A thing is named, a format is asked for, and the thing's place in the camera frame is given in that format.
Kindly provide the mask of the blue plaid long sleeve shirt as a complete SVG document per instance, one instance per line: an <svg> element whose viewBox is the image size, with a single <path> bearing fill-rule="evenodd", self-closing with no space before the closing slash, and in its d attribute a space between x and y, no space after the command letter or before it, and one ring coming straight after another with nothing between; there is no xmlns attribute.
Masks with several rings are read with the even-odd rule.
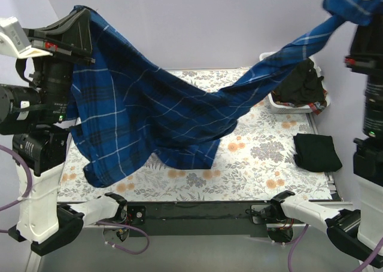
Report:
<svg viewBox="0 0 383 272"><path fill-rule="evenodd" d="M87 159L83 172L106 188L155 154L178 170L211 168L220 139L238 119L319 52L345 22L368 25L382 0L323 0L330 17L255 64L230 86L209 93L151 63L97 12L90 13L95 63L74 67L67 116Z"/></svg>

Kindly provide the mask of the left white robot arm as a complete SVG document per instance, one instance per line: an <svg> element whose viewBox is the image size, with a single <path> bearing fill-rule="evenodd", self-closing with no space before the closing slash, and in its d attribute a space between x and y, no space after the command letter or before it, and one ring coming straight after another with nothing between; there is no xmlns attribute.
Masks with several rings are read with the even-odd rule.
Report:
<svg viewBox="0 0 383 272"><path fill-rule="evenodd" d="M44 256L73 242L83 227L99 221L121 224L126 200L107 193L82 204L57 202L66 160L67 118L74 65L91 65L90 11L77 9L38 29L1 19L1 54L15 58L26 85L1 85L1 134L13 138L11 155L20 181L18 223L8 235L29 241Z"/></svg>

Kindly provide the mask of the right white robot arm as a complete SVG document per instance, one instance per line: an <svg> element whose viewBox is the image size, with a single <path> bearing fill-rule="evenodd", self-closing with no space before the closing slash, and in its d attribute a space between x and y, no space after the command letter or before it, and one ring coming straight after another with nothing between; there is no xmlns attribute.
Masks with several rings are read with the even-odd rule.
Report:
<svg viewBox="0 0 383 272"><path fill-rule="evenodd" d="M336 210L305 201L291 191L271 199L267 209L277 222L297 219L327 234L343 253L361 261L356 271L382 268L382 16L355 32L345 65L367 76L363 120L366 139L354 139L353 171L361 208Z"/></svg>

